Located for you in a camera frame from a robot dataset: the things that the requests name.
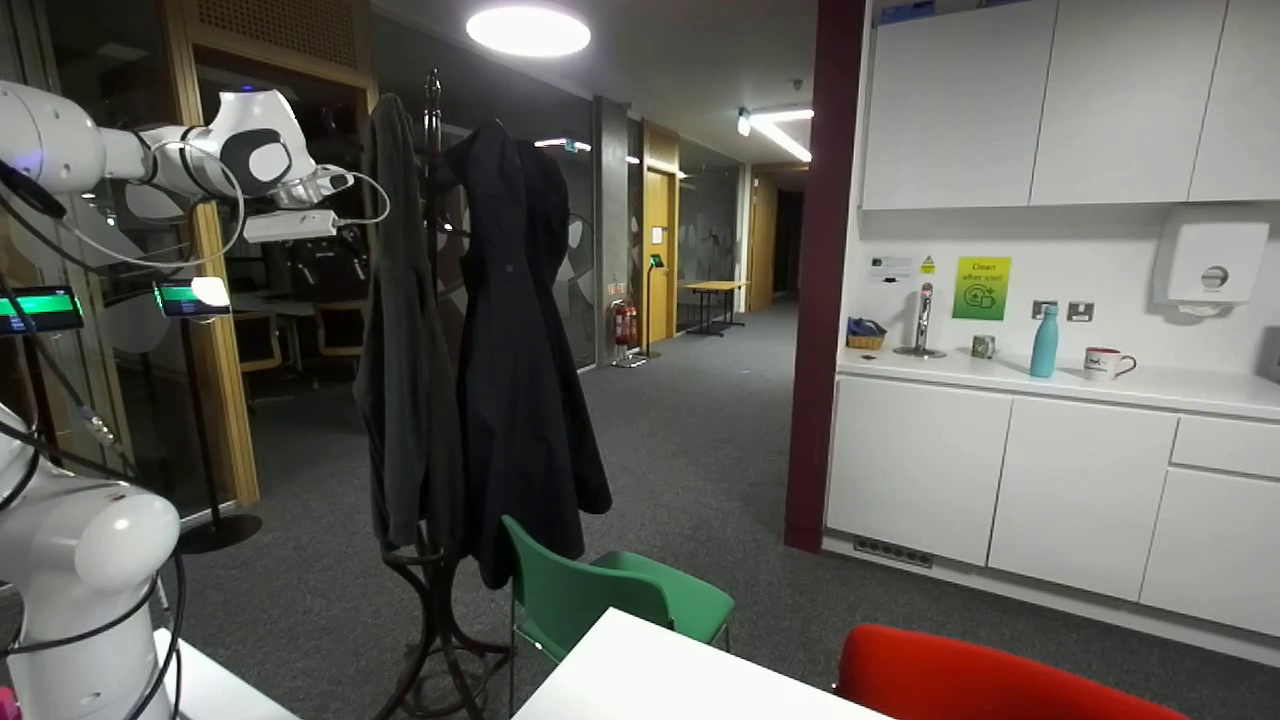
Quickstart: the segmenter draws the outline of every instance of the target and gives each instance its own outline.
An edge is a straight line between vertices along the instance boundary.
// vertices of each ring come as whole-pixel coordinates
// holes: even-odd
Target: poster
[[[1003,321],[1009,257],[962,257],[952,321]]]

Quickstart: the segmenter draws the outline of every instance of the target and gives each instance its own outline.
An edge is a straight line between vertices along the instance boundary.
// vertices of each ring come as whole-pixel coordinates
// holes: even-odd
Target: bottle
[[[1056,373],[1056,306],[1044,306],[1036,346],[1033,346],[1033,377],[1048,381],[1054,373]]]
[[[911,348],[928,353],[928,328],[933,328],[933,257],[922,265],[922,290],[916,290],[916,324],[911,324]]]

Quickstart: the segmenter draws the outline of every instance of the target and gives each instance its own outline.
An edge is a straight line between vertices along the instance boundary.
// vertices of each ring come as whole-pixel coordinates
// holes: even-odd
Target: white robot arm
[[[349,169],[318,165],[280,91],[219,91],[209,127],[119,132],[51,91],[0,81],[0,161],[47,196],[88,193],[100,182],[129,182],[178,204],[269,202],[249,216],[254,245],[336,235],[336,211],[322,202],[357,184]]]
[[[0,579],[24,601],[24,628],[9,673],[27,720],[139,720],[173,716],[166,690],[148,695],[160,662],[143,607],[156,568],[181,537],[167,501],[125,479],[88,479],[0,437]]]
[[[51,91],[0,81],[0,182],[34,207],[62,216],[62,196],[129,182],[178,204],[265,202],[249,241],[332,235],[336,216],[318,207],[357,184],[318,165],[280,91],[224,91],[209,127],[116,132]],[[167,501],[125,479],[88,479],[34,456],[0,434],[0,585],[24,601],[22,647],[9,657],[27,720],[139,720],[173,716],[156,682],[154,577],[181,541]]]

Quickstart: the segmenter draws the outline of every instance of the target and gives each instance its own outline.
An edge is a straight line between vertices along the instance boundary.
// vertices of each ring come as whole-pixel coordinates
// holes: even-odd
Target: drawer
[[[1176,429],[1171,466],[1280,479],[1280,424],[1186,418]]]

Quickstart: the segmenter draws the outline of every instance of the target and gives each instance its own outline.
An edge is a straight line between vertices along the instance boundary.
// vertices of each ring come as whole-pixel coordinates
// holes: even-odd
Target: wall outlet
[[[1088,301],[1073,301],[1070,306],[1070,324],[1091,324],[1091,306]]]
[[[1044,308],[1054,308],[1056,301],[1033,301],[1033,321],[1042,321],[1044,317]]]

